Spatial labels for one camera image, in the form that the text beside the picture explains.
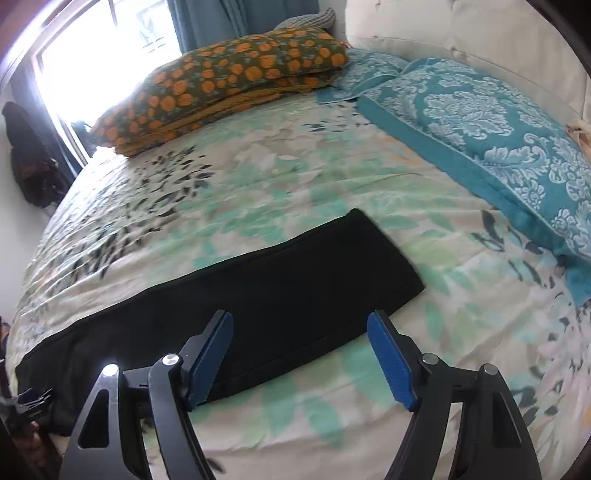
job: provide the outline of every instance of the white headboard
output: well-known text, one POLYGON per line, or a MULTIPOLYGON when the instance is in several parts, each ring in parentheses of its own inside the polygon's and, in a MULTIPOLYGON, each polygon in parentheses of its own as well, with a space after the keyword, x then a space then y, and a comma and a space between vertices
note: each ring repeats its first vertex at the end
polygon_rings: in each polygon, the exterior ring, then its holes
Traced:
POLYGON ((561 123, 591 122, 591 79, 526 0, 347 0, 352 46, 448 58, 513 85, 561 123))

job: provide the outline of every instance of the black fabric pad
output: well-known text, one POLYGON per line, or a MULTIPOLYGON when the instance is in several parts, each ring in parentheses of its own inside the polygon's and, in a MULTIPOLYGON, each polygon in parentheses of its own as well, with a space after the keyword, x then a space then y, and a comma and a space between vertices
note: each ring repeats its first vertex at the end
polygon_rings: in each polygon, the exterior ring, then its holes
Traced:
POLYGON ((217 309, 235 333, 208 401, 285 374, 366 332, 424 286, 360 210, 274 247, 151 287, 43 340, 17 366, 20 392, 54 390, 48 428, 69 435, 102 368, 152 365, 202 332, 217 309))

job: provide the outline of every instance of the bolt head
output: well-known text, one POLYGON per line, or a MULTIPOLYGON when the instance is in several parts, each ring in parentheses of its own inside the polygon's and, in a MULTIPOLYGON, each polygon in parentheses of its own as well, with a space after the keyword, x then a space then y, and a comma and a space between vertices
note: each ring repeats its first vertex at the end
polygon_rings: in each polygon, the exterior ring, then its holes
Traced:
POLYGON ((423 362, 425 362, 427 365, 437 365, 438 361, 439 357, 434 353, 425 353, 423 355, 423 362))
POLYGON ((162 363, 164 365, 175 365, 178 362, 178 355, 176 353, 169 353, 168 355, 164 355, 162 358, 162 363))
POLYGON ((485 364, 484 372, 489 375, 496 375, 499 372, 499 369, 495 367, 493 364, 485 364))
POLYGON ((104 367, 102 374, 104 377, 112 377, 119 371, 119 367, 115 364, 109 364, 104 367))

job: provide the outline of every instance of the teal damask pillowcase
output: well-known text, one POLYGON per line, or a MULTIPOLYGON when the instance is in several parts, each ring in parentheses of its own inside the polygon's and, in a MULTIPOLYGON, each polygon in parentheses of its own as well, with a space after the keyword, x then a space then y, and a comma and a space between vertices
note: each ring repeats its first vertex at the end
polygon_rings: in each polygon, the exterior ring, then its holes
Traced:
POLYGON ((421 59, 366 91, 358 111, 498 209, 591 299, 591 167, 564 126, 505 82, 421 59))
POLYGON ((388 53, 376 53, 360 48, 347 50, 349 61, 329 87, 316 92, 318 103, 341 102, 357 98, 380 83, 397 78, 408 61, 388 53))

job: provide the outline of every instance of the orange floral pillow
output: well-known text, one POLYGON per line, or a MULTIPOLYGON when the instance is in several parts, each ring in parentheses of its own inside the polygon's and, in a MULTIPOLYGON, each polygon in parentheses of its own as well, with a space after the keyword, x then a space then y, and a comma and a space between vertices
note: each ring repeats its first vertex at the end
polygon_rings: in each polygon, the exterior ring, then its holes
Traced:
POLYGON ((345 45, 316 27, 283 28, 199 48, 154 70, 127 100, 99 118, 92 134, 105 147, 130 144, 245 90, 326 72, 347 61, 345 45))

